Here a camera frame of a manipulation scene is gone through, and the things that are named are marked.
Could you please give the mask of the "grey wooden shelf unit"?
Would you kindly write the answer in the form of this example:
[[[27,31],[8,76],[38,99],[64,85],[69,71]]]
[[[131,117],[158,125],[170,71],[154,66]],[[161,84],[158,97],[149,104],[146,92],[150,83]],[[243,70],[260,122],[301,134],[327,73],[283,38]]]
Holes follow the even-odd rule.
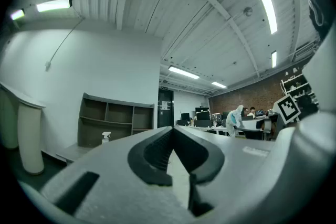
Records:
[[[84,93],[79,110],[77,145],[94,148],[154,129],[154,104],[143,104],[96,97]]]

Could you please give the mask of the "white round table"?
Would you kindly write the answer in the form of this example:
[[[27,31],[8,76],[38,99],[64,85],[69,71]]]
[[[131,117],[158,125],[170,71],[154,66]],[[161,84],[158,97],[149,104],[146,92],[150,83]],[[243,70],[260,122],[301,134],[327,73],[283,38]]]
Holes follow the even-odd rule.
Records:
[[[45,107],[0,81],[0,143],[9,150],[19,149],[23,168],[32,175],[44,171],[40,123]]]

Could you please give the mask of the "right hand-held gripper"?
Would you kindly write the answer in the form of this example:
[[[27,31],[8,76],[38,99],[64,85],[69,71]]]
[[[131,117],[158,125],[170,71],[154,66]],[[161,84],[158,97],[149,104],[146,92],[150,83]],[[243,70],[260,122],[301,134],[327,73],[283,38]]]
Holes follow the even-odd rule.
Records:
[[[336,114],[336,30],[329,31],[302,74],[317,97],[318,111]],[[301,114],[290,94],[275,102],[273,108],[285,124]]]

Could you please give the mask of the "ceiling air vent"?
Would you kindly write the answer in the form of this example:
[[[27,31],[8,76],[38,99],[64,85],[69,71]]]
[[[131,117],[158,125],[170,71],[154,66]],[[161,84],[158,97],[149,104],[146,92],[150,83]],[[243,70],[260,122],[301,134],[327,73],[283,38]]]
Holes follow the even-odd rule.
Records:
[[[305,44],[304,46],[301,46],[294,53],[293,60],[299,61],[300,59],[303,59],[304,57],[310,55],[311,52],[314,51],[315,46],[316,46],[315,42],[311,42],[311,43]]]

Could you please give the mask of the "grey wooden desk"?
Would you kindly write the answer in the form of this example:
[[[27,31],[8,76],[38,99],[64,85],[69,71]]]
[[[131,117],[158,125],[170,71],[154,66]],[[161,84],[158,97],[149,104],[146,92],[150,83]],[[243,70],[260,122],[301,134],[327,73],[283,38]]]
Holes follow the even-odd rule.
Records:
[[[69,166],[91,150],[93,150],[93,147],[82,147],[78,146],[78,144],[76,143],[62,149],[61,151],[56,153],[56,156],[62,158],[66,162],[66,165]]]

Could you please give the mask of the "black door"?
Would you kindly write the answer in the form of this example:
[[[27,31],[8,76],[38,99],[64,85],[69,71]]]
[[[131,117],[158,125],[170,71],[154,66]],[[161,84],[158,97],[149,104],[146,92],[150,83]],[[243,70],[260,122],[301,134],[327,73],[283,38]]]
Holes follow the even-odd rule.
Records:
[[[171,90],[162,90],[159,89],[158,92],[158,117],[157,117],[157,126],[166,127],[166,126],[173,126],[174,125],[174,102],[173,102],[173,94],[174,92]],[[168,102],[168,110],[161,109],[162,101]]]

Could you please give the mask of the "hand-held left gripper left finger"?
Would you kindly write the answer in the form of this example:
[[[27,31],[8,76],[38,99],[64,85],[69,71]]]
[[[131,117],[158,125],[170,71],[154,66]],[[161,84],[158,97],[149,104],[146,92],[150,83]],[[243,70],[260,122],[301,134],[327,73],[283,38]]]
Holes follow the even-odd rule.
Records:
[[[167,174],[173,151],[171,134],[172,128],[166,127],[130,149],[129,167],[144,183],[165,187],[173,185],[172,177]]]

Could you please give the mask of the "white wall storage shelf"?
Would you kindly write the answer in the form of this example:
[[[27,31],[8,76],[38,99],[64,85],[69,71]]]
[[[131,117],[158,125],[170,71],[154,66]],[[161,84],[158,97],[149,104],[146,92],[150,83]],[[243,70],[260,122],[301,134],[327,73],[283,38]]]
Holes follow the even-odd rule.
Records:
[[[309,96],[313,103],[318,103],[314,91],[302,73],[285,81],[281,80],[280,87],[284,96],[291,95],[296,102],[304,96]]]

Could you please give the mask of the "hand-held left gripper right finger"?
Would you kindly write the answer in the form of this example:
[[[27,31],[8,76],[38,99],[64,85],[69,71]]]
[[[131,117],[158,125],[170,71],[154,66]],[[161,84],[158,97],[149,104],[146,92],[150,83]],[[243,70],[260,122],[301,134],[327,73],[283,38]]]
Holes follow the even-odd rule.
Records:
[[[173,129],[173,149],[189,174],[188,210],[201,216],[214,206],[203,201],[197,186],[210,183],[217,176],[224,154],[218,146],[178,126]]]

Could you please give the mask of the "long white office desk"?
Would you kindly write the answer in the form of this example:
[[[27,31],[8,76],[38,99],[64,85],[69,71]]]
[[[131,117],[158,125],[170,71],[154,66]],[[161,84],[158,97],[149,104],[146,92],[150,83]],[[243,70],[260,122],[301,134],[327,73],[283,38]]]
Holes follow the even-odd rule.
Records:
[[[219,127],[197,127],[197,126],[186,126],[189,129],[195,129],[195,130],[199,130],[199,131],[203,131],[203,132],[208,132],[208,131],[215,131],[215,133],[217,135],[225,135],[225,136],[229,136],[228,132],[227,132],[227,128],[219,126]]]

